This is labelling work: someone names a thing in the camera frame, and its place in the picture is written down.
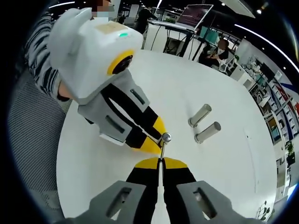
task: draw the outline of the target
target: person's arm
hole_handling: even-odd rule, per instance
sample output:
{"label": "person's arm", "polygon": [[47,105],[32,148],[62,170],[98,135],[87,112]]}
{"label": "person's arm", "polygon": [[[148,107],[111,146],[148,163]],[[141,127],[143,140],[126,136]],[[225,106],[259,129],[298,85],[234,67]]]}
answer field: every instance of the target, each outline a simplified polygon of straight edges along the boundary
{"label": "person's arm", "polygon": [[217,53],[217,48],[210,54],[207,56],[207,58],[213,58]]}
{"label": "person's arm", "polygon": [[56,100],[67,101],[72,96],[61,81],[58,70],[53,69],[50,64],[50,52],[47,49],[47,44],[51,29],[51,15],[45,13],[34,26],[33,32],[26,42],[25,60],[36,86],[41,92]]}
{"label": "person's arm", "polygon": [[211,59],[218,59],[219,58],[219,55],[214,55],[212,57],[210,57]]}
{"label": "person's arm", "polygon": [[157,19],[157,17],[153,14],[153,13],[151,13],[151,11],[149,11],[149,10],[147,10],[148,11],[148,18],[153,18],[153,19]]}

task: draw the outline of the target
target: metal cylinder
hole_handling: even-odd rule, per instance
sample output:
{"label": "metal cylinder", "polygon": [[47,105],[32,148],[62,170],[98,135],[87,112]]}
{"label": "metal cylinder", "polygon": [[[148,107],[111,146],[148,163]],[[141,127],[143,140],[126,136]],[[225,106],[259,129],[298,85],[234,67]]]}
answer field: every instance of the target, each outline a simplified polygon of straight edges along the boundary
{"label": "metal cylinder", "polygon": [[197,124],[205,118],[210,112],[212,111],[212,108],[209,104],[204,104],[200,110],[188,120],[188,124],[195,128],[197,127]]}
{"label": "metal cylinder", "polygon": [[198,144],[201,144],[204,142],[204,140],[210,138],[212,135],[216,134],[221,130],[221,125],[218,122],[214,122],[209,127],[207,127],[205,130],[203,130],[201,133],[196,134],[194,136],[195,141]]}
{"label": "metal cylinder", "polygon": [[162,151],[161,151],[161,156],[160,156],[160,160],[161,161],[162,161],[162,159],[164,157],[165,146],[170,141],[171,141],[171,135],[168,132],[163,133],[162,134],[161,143],[160,143],[162,145]]}

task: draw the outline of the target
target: metal rod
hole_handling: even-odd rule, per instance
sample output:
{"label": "metal rod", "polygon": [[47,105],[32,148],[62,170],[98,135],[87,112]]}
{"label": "metal rod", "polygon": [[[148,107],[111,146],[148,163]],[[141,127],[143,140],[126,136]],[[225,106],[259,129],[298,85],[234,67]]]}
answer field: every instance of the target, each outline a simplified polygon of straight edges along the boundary
{"label": "metal rod", "polygon": [[199,52],[199,50],[200,50],[200,48],[201,48],[201,46],[202,46],[202,43],[205,41],[206,36],[207,36],[207,33],[208,33],[209,29],[211,28],[211,26],[212,26],[212,24],[213,24],[215,18],[216,18],[216,14],[215,14],[215,16],[214,16],[214,18],[213,18],[213,21],[211,22],[210,26],[207,28],[207,30],[206,30],[206,32],[205,32],[205,35],[204,35],[204,37],[202,38],[202,41],[200,42],[199,47],[197,48],[197,50],[196,50],[196,52],[195,52],[195,54],[194,54],[194,56],[193,56],[193,58],[192,58],[192,61],[194,61],[194,59],[195,59],[197,53]]}
{"label": "metal rod", "polygon": [[198,144],[201,144],[204,142],[204,140],[210,138],[212,135],[216,134],[221,130],[221,126],[218,122],[214,122],[209,127],[207,127],[205,130],[203,130],[201,133],[196,134],[194,136],[195,141]]}
{"label": "metal rod", "polygon": [[171,135],[168,132],[163,133],[162,134],[162,139],[161,139],[161,142],[160,142],[160,144],[162,144],[162,151],[161,151],[160,161],[162,161],[162,159],[164,158],[165,146],[170,141],[171,141]]}
{"label": "metal rod", "polygon": [[188,120],[188,124],[195,128],[197,127],[197,124],[205,118],[210,112],[212,111],[212,108],[209,104],[204,104],[200,110]]}

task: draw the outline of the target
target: white tabletop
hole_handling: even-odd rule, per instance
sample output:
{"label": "white tabletop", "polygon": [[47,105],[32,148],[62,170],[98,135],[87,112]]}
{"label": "white tabletop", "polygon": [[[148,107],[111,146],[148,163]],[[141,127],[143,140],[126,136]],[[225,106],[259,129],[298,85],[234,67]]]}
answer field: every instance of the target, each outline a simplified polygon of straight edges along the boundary
{"label": "white tabletop", "polygon": [[[186,59],[142,50],[129,70],[172,135],[165,156],[188,164],[231,201],[235,211],[256,217],[264,201],[274,204],[276,163],[271,136],[256,103],[244,86],[222,73]],[[187,120],[205,103],[212,107],[196,130]],[[77,114],[73,102],[64,121],[57,153],[57,187],[65,217],[86,211],[90,200],[117,180],[125,181],[134,165],[150,154],[117,146],[98,135],[98,127]],[[194,132],[214,121],[221,131],[201,145]],[[159,188],[156,208],[163,208]],[[169,223],[156,209],[152,223]]]}

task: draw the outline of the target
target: ceiling light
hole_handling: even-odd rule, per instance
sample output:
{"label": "ceiling light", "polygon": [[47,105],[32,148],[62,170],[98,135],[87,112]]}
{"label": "ceiling light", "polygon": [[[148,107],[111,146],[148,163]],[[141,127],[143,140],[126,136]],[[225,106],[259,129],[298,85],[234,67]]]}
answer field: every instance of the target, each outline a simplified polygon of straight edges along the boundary
{"label": "ceiling light", "polygon": [[258,36],[259,38],[263,39],[264,41],[266,41],[268,44],[270,44],[272,47],[274,47],[276,50],[278,50],[280,52],[280,54],[282,54],[290,63],[291,65],[296,69],[296,71],[299,73],[299,68],[296,66],[296,64],[288,57],[288,55],[286,55],[280,48],[278,48],[278,46],[276,46],[275,44],[273,44],[271,41],[267,40],[266,38],[264,38],[263,36],[253,32],[250,29],[247,29],[245,27],[242,27],[238,24],[235,24],[236,27],[242,28],[244,30],[247,30],[248,32],[251,32],[252,34]]}
{"label": "ceiling light", "polygon": [[53,8],[53,7],[56,7],[56,6],[63,6],[63,5],[73,4],[73,3],[75,3],[75,2],[70,1],[70,2],[65,2],[65,3],[60,3],[60,4],[57,4],[57,5],[50,6],[49,8]]}

